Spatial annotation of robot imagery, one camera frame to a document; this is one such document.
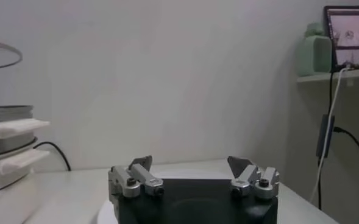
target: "metal clamp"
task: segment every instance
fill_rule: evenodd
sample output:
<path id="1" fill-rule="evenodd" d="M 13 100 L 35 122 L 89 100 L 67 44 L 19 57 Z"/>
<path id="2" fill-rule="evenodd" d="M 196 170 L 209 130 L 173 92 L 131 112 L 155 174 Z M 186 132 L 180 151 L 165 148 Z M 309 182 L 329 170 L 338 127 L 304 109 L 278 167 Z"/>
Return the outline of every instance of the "metal clamp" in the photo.
<path id="1" fill-rule="evenodd" d="M 278 195 L 279 173 L 275 168 L 267 167 L 262 178 L 255 183 L 255 196 L 262 200 L 269 200 Z"/>
<path id="2" fill-rule="evenodd" d="M 108 172 L 108 188 L 110 195 L 122 194 L 127 198 L 140 195 L 140 182 L 132 178 L 123 167 L 113 166 Z"/>
<path id="3" fill-rule="evenodd" d="M 233 197 L 240 198 L 247 196 L 251 191 L 251 185 L 259 180 L 260 171 L 255 165 L 248 165 L 236 179 L 230 182 L 230 192 Z"/>
<path id="4" fill-rule="evenodd" d="M 134 164 L 128 172 L 144 185 L 145 193 L 151 196 L 162 196 L 164 194 L 163 180 L 152 176 L 142 165 Z"/>

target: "white shelf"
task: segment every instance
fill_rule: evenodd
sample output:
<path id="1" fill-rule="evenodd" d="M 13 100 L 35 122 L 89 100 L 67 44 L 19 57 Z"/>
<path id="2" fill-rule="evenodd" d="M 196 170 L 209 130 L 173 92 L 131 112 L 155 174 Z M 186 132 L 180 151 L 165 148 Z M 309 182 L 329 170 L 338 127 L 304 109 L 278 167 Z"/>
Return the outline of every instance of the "white shelf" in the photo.
<path id="1" fill-rule="evenodd" d="M 298 77 L 297 83 L 327 81 L 327 80 L 330 80 L 330 76 L 331 76 L 331 73 L 324 73 L 324 74 Z M 333 75 L 333 79 L 337 79 L 337 78 L 338 78 L 338 74 L 335 73 Z M 343 73 L 343 76 L 342 76 L 342 79 L 355 79 L 355 78 L 359 78 L 359 69 L 346 71 Z"/>

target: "table surface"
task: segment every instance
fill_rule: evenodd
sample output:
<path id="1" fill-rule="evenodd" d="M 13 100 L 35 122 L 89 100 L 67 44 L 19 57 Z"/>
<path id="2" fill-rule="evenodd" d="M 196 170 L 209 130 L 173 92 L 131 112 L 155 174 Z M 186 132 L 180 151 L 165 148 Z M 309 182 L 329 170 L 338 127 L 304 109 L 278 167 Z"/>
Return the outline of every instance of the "table surface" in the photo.
<path id="1" fill-rule="evenodd" d="M 226 160 L 204 161 L 152 166 L 158 177 L 178 178 L 172 171 L 180 170 L 187 178 L 233 178 Z M 96 223 L 98 212 L 108 199 L 108 169 L 72 172 L 36 173 L 40 206 L 25 224 Z M 279 188 L 278 223 L 280 224 L 336 224 L 281 184 Z"/>

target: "white wall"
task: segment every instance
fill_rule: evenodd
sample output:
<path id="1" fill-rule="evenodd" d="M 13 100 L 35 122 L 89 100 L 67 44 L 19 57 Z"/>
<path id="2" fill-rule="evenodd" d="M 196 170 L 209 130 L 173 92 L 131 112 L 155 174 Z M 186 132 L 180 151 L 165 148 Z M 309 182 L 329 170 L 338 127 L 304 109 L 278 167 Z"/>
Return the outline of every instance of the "white wall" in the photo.
<path id="1" fill-rule="evenodd" d="M 0 104 L 34 105 L 52 122 L 39 138 L 75 169 L 239 155 L 308 197 L 321 114 L 311 107 L 326 107 L 327 90 L 302 97 L 294 47 L 323 5 L 348 2 L 0 0 L 0 41 L 24 53 L 0 70 Z M 63 165 L 54 155 L 39 169 Z M 346 223 L 358 223 L 353 211 Z"/>

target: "black platform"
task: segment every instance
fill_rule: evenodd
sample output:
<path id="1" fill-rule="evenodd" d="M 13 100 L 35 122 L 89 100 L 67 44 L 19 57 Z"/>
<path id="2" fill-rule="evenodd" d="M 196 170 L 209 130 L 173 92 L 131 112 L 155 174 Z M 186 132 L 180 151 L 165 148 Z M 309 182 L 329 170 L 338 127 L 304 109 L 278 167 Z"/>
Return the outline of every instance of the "black platform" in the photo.
<path id="1" fill-rule="evenodd" d="M 230 180 L 163 179 L 165 194 L 118 197 L 119 224 L 276 224 L 278 198 L 230 196 Z"/>

